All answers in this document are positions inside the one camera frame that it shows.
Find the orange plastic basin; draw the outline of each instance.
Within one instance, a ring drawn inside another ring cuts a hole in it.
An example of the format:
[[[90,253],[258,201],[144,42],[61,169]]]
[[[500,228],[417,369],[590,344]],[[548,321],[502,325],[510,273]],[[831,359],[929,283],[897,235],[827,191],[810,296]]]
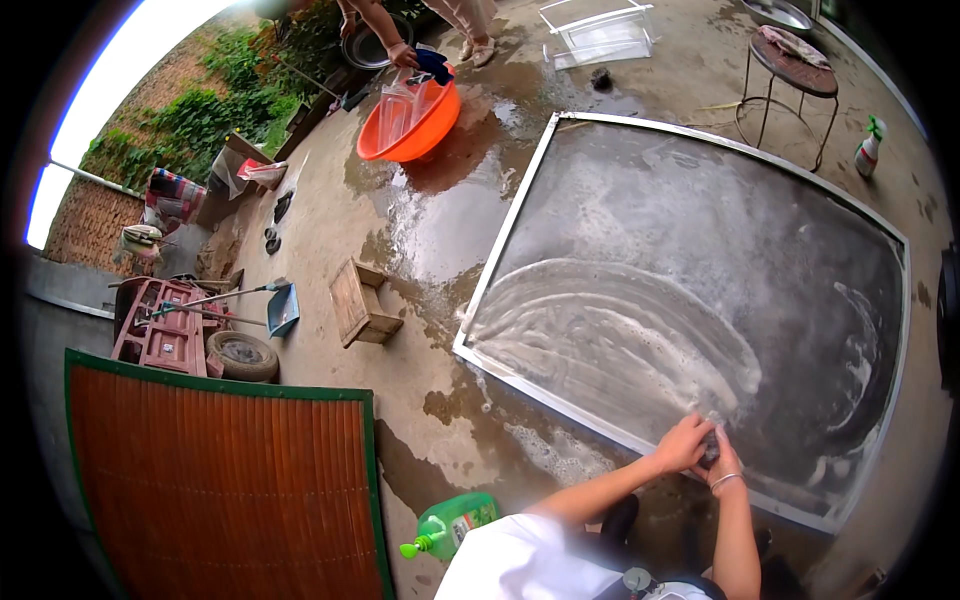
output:
[[[453,67],[449,63],[446,64],[446,70],[453,74]],[[426,85],[426,98],[434,101],[433,106],[410,131],[382,152],[377,151],[380,124],[380,105],[377,104],[357,138],[357,154],[361,158],[406,162],[425,155],[444,139],[460,116],[460,94],[454,82],[440,87],[437,82],[430,80]]]

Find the metal stool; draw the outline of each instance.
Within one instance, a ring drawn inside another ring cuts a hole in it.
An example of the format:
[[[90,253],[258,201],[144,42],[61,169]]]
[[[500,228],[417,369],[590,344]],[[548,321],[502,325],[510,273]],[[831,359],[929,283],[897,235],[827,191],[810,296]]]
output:
[[[751,96],[747,98],[751,56],[756,58],[756,60],[771,73],[766,96]],[[780,78],[791,87],[801,91],[800,107],[797,110],[770,97],[774,89],[775,78]],[[810,173],[816,173],[817,169],[820,168],[820,163],[824,159],[824,148],[827,146],[827,138],[830,136],[830,130],[833,129],[833,120],[836,119],[837,110],[840,108],[840,101],[837,100],[838,91],[837,80],[833,76],[833,71],[821,69],[812,64],[807,64],[796,57],[785,55],[775,44],[767,41],[766,37],[757,31],[750,37],[750,50],[747,53],[747,75],[743,80],[743,100],[736,106],[736,112],[734,114],[736,128],[740,132],[740,136],[743,137],[743,141],[754,146],[754,144],[751,144],[750,140],[747,139],[747,136],[744,135],[743,130],[740,129],[740,110],[745,107],[748,102],[753,100],[766,100],[766,108],[763,111],[763,124],[760,125],[760,137],[756,141],[755,148],[759,148],[760,142],[763,141],[763,131],[767,127],[767,114],[770,112],[770,103],[780,105],[797,115],[797,118],[800,119],[801,123],[806,125],[810,135],[814,141],[816,141],[817,136],[813,133],[809,123],[807,123],[801,115],[804,110],[804,97],[806,94],[810,94],[817,98],[832,98],[833,114],[830,116],[830,124],[827,126],[827,133],[824,134],[824,141],[820,144],[820,152],[817,153],[816,163],[813,165],[813,168],[810,169]]]

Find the hand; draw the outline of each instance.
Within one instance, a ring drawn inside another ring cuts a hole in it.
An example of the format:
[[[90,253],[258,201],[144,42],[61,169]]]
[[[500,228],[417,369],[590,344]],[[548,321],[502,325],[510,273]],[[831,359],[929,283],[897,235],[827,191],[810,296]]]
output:
[[[344,24],[340,26],[340,39],[347,39],[357,31],[357,21],[352,12],[344,15]]]
[[[713,423],[694,413],[687,415],[660,439],[653,458],[664,473],[676,473],[692,468],[707,451],[704,436],[713,429]]]
[[[720,478],[722,477],[732,473],[740,475],[740,477],[730,477],[724,480],[723,483],[713,490],[713,495],[719,498],[724,490],[728,490],[739,485],[745,485],[745,482],[743,481],[743,469],[740,468],[740,459],[736,456],[736,451],[733,450],[733,446],[730,445],[730,438],[727,437],[727,432],[724,431],[723,425],[717,425],[716,436],[717,447],[720,449],[720,456],[717,458],[716,462],[713,463],[713,466],[710,467],[710,470],[707,471],[696,466],[691,467],[690,470],[700,477],[703,477],[704,481],[706,481],[707,485],[709,485],[711,488],[713,488],[713,484],[720,481]]]
[[[420,69],[420,65],[417,63],[417,51],[403,42],[387,48],[387,56],[390,57],[390,62],[398,67],[409,66]]]

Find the concrete floor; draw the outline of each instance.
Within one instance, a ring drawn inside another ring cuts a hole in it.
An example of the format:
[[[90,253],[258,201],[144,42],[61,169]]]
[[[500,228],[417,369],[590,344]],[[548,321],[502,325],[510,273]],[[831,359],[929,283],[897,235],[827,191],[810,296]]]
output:
[[[246,223],[236,268],[250,285],[286,276],[300,297],[300,323],[272,341],[284,384],[371,388],[376,393],[377,453],[386,537],[399,598],[432,597],[445,565],[429,557],[404,561],[396,547],[410,541],[430,505],[467,490],[492,492],[506,512],[566,483],[623,465],[623,448],[469,370],[450,347],[457,308],[473,292],[509,202],[544,124],[557,109],[581,109],[688,125],[740,140],[732,110],[703,110],[738,100],[747,40],[754,23],[738,0],[664,0],[654,15],[662,35],[654,56],[609,63],[615,90],[589,88],[594,67],[551,72],[542,62],[549,41],[537,8],[546,2],[499,2],[492,25],[499,52],[491,64],[457,69],[463,111],[426,160],[398,165],[365,162],[357,135],[378,95],[358,109],[323,120],[288,159],[275,193],[254,199],[238,216]],[[870,69],[838,41],[821,36],[840,84],[840,112],[819,175],[873,207],[911,244],[909,352],[900,401],[879,462],[856,510],[835,538],[755,511],[774,530],[771,554],[782,555],[814,597],[833,597],[864,566],[889,569],[907,544],[930,489],[946,438],[951,403],[940,391],[932,309],[939,252],[950,239],[946,198],[933,157],[906,113]],[[452,31],[433,41],[456,57]],[[766,84],[753,69],[752,93]],[[796,106],[799,92],[775,84],[775,97]],[[831,101],[808,99],[813,130],[826,129]],[[852,168],[868,114],[889,134],[879,170],[864,181]],[[760,111],[746,132],[756,139]],[[762,149],[809,167],[816,145],[794,117],[773,112]],[[296,186],[278,226],[280,251],[268,256],[261,232],[275,197]],[[386,345],[341,347],[328,284],[348,257],[384,270],[380,290],[388,312],[405,325]],[[260,318],[265,295],[245,296],[234,310]],[[264,336],[262,330],[245,328]],[[482,406],[492,404],[484,412]],[[566,473],[540,468],[547,459],[574,465]],[[683,564],[681,532],[699,532],[706,566],[715,535],[715,505],[705,487],[680,475],[642,490],[631,537],[639,563],[655,576]]]

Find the white label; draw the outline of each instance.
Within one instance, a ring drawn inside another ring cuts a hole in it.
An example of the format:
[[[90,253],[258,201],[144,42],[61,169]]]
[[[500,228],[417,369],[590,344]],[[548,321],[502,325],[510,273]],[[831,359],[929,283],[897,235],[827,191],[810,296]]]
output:
[[[473,527],[470,524],[469,519],[466,515],[458,516],[453,519],[453,522],[450,524],[453,528],[453,545],[460,547],[460,544],[464,542],[464,538],[467,536],[467,533]]]

